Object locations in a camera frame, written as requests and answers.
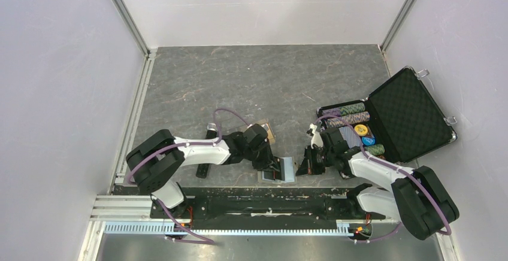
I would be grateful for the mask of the clear acrylic card tray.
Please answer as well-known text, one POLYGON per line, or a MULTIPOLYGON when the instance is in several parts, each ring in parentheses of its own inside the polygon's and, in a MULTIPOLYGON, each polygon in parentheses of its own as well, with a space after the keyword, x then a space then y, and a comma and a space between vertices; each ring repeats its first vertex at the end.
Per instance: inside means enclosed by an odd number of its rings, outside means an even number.
POLYGON ((270 140, 267 138, 267 132, 261 126, 263 123, 269 122, 268 120, 261 120, 244 125, 239 130, 238 139, 251 147, 260 147, 264 144, 273 144, 275 140, 270 142, 270 140))

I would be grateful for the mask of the beige leather card holder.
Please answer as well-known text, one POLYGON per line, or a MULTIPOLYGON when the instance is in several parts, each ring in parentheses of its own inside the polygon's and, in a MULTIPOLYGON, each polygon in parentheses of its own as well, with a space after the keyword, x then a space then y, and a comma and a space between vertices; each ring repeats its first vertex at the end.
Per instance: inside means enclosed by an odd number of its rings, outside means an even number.
POLYGON ((258 171, 258 182, 267 184, 289 184, 297 181, 295 175, 295 162, 292 157, 277 157, 279 171, 258 171))

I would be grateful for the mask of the black card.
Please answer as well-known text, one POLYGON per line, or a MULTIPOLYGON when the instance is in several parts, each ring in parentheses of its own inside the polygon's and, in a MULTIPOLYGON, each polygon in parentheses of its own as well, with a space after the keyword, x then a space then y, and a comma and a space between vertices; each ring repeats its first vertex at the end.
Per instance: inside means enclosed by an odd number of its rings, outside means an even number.
POLYGON ((261 180, 266 182, 275 181, 275 176, 273 171, 262 171, 261 172, 261 180))
POLYGON ((282 180, 283 174, 282 174, 282 166, 280 158, 274 157, 274 164, 272 166, 274 176, 276 180, 282 180))

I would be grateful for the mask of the gold card stack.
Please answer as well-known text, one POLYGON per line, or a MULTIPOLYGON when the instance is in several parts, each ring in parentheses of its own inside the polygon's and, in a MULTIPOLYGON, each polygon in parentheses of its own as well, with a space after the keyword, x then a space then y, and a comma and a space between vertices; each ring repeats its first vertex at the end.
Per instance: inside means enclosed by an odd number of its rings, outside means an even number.
POLYGON ((272 131, 271 126, 269 125, 269 123, 263 123, 263 124, 261 124, 261 126, 267 132, 267 138, 270 140, 270 142, 273 142, 275 140, 275 136, 273 134, 273 131, 272 131))

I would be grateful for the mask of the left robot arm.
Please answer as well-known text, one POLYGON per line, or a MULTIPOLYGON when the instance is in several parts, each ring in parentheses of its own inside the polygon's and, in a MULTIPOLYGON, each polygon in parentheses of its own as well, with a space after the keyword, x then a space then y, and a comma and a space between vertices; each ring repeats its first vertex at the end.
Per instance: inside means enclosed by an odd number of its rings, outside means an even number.
POLYGON ((172 181, 176 171, 188 165, 232 165, 248 160, 257 171, 274 178, 282 177, 282 159, 270 147, 268 133, 259 124, 243 132, 207 139, 185 139, 159 130, 126 156, 129 173, 125 181, 135 184, 142 194, 162 202, 173 217, 188 211, 188 201, 181 187, 172 181))

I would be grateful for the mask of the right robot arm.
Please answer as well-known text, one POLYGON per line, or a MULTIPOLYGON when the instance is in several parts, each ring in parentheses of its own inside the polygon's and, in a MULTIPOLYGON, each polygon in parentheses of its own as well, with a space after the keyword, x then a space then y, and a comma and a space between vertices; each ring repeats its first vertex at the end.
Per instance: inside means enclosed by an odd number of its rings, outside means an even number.
POLYGON ((307 134, 311 141, 297 175, 318 175, 334 167, 344 179, 367 180, 347 194, 350 216, 377 213, 389 217, 420 240, 435 233, 451 234, 450 224, 459 219, 459 209, 431 168, 400 166, 364 147, 349 147, 338 128, 321 130, 312 124, 307 134))

